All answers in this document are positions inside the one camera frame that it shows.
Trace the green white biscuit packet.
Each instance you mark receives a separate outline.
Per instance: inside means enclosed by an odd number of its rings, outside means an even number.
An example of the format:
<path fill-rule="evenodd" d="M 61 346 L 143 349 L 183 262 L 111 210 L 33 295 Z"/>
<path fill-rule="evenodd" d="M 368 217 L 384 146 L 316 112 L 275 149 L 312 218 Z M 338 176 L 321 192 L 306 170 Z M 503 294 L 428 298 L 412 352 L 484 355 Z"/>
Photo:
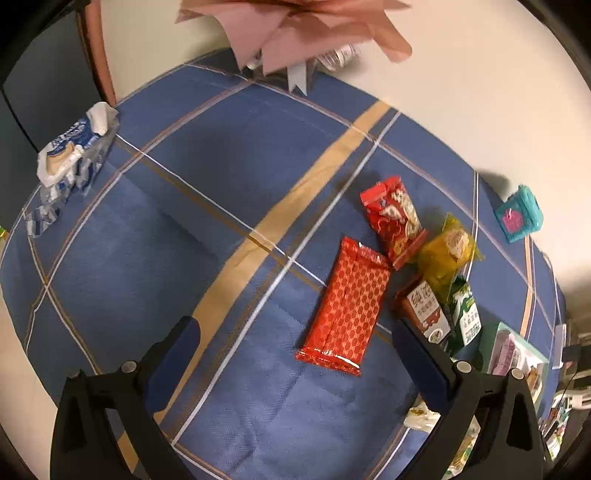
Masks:
<path fill-rule="evenodd" d="M 470 345 L 482 329 L 476 299 L 465 277 L 459 275 L 454 280 L 445 312 L 452 327 L 447 351 L 455 356 Z"/>

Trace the green cracker packet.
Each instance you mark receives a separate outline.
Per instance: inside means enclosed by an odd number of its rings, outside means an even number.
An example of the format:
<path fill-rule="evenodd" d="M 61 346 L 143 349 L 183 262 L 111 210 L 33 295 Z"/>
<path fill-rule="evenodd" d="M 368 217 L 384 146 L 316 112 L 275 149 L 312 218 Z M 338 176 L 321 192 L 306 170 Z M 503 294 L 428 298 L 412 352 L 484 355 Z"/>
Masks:
<path fill-rule="evenodd" d="M 444 480 L 452 479 L 463 471 L 473 451 L 480 431 L 480 424 L 476 417 L 473 417 L 456 455 L 446 470 L 446 473 L 443 477 Z"/>

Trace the beige wafer packet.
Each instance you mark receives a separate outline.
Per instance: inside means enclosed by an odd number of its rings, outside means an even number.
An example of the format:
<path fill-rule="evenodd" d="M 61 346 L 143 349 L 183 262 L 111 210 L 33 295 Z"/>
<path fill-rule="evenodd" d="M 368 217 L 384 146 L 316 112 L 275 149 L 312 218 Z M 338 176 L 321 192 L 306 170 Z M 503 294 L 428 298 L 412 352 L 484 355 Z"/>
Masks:
<path fill-rule="evenodd" d="M 542 375 L 537 367 L 532 367 L 529 370 L 526 377 L 526 382 L 532 397 L 532 401 L 533 403 L 536 403 L 543 387 Z"/>

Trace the red white milk packet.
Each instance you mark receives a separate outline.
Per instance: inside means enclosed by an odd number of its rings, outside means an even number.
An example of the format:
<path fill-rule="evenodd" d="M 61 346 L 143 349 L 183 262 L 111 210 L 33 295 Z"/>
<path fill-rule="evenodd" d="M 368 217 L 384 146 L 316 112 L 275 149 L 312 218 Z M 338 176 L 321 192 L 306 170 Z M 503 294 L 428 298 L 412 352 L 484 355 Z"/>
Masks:
<path fill-rule="evenodd" d="M 429 283 L 416 280 L 394 297 L 394 310 L 411 320 L 433 344 L 441 344 L 450 334 L 451 327 Z"/>

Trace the red patterned snack packet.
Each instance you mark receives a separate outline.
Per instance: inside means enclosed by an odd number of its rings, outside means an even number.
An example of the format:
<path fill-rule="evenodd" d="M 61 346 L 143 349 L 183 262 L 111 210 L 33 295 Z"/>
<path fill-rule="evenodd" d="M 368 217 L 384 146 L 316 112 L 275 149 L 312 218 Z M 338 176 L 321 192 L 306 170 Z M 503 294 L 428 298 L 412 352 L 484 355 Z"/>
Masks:
<path fill-rule="evenodd" d="M 385 256 L 342 238 L 318 312 L 295 358 L 359 377 L 390 277 Z"/>

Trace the yellow bread packet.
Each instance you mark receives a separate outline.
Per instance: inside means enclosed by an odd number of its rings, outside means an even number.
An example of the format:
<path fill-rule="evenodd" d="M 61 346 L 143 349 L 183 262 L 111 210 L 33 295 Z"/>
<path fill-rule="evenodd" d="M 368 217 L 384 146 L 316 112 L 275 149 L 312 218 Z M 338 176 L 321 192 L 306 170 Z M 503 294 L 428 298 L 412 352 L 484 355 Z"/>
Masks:
<path fill-rule="evenodd" d="M 471 261 L 484 259 L 475 238 L 451 213 L 441 232 L 419 251 L 418 268 L 438 300 L 446 303 L 460 270 Z"/>

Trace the red cartoon snack packet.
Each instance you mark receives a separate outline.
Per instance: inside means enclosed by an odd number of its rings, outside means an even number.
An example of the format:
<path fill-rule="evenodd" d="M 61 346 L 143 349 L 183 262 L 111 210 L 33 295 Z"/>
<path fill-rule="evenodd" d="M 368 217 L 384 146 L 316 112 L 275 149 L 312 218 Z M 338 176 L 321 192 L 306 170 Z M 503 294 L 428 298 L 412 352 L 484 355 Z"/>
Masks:
<path fill-rule="evenodd" d="M 377 233 L 394 270 L 409 263 L 428 239 L 401 176 L 392 176 L 360 193 L 370 227 Z"/>

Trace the cream persimmon snack packet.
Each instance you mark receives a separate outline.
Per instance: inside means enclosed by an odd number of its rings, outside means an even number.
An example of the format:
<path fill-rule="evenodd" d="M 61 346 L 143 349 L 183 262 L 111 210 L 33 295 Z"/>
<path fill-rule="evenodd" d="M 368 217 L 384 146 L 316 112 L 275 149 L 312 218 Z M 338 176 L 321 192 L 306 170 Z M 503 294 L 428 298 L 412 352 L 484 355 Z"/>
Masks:
<path fill-rule="evenodd" d="M 411 430 L 430 434 L 440 418 L 440 413 L 430 410 L 427 404 L 420 399 L 409 409 L 404 419 L 404 425 Z"/>

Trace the pink barcode snack packet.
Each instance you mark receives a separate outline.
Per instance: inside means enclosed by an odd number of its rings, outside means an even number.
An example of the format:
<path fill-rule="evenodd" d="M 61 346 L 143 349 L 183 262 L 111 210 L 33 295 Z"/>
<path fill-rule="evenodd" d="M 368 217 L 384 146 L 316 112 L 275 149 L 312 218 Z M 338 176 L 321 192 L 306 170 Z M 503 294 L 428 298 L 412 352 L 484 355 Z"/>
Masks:
<path fill-rule="evenodd" d="M 501 340 L 498 353 L 491 367 L 491 373 L 497 376 L 505 376 L 512 369 L 522 370 L 527 365 L 527 355 L 516 340 L 515 335 L 508 333 Z"/>

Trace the colourful toy clutter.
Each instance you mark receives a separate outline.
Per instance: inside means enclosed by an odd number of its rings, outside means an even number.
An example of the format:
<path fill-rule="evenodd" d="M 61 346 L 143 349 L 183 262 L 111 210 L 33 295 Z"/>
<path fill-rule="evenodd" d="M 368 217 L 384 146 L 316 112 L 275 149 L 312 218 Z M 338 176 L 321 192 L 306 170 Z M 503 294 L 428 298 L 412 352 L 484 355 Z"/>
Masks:
<path fill-rule="evenodd" d="M 549 417 L 541 427 L 543 443 L 552 461 L 559 455 L 571 411 L 581 406 L 581 393 L 576 390 L 561 390 L 554 395 Z"/>

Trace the white power strip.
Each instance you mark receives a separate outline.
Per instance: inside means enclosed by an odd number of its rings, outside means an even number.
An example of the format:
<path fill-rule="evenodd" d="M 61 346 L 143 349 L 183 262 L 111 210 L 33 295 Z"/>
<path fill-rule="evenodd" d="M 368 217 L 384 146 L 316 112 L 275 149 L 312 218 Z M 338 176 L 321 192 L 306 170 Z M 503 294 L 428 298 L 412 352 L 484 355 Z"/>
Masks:
<path fill-rule="evenodd" d="M 551 363 L 553 370 L 560 370 L 563 367 L 563 350 L 567 341 L 567 333 L 566 323 L 560 323 L 555 327 Z"/>

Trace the black power adapter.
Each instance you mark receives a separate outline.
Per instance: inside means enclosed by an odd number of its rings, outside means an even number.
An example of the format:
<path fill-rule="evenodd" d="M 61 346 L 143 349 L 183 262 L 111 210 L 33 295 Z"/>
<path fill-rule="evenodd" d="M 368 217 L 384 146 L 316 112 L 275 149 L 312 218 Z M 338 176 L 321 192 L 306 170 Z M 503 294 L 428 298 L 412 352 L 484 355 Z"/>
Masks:
<path fill-rule="evenodd" d="M 581 357 L 582 346 L 573 344 L 563 348 L 562 361 L 565 365 L 571 365 L 579 361 Z"/>

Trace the teal toy house box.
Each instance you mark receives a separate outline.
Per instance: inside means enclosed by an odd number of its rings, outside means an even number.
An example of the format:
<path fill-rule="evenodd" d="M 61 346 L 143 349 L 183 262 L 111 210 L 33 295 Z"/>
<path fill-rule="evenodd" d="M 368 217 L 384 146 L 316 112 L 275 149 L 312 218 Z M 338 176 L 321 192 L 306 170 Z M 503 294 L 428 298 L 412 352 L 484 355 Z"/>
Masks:
<path fill-rule="evenodd" d="M 538 232 L 544 216 L 531 189 L 520 185 L 496 210 L 495 216 L 509 243 Z"/>

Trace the blue white tissue pack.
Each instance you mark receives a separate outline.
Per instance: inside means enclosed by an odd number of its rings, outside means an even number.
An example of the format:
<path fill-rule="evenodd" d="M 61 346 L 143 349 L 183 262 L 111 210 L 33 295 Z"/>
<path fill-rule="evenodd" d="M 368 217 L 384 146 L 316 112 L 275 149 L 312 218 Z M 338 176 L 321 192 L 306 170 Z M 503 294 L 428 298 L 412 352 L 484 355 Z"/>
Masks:
<path fill-rule="evenodd" d="M 97 102 L 37 156 L 40 205 L 26 215 L 30 237 L 54 224 L 75 193 L 86 193 L 102 169 L 119 128 L 118 111 Z"/>

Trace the pink flower bouquet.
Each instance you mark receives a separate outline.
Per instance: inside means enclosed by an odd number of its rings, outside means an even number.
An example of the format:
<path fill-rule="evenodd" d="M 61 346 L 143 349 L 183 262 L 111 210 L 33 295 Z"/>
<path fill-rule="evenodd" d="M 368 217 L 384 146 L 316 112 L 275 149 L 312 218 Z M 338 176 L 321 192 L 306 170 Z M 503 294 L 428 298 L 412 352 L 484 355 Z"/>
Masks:
<path fill-rule="evenodd" d="M 406 10 L 403 1 L 182 1 L 178 23 L 214 18 L 228 38 L 238 69 L 262 61 L 263 74 L 301 64 L 345 45 L 373 41 L 387 58 L 401 63 L 411 44 L 388 17 Z"/>

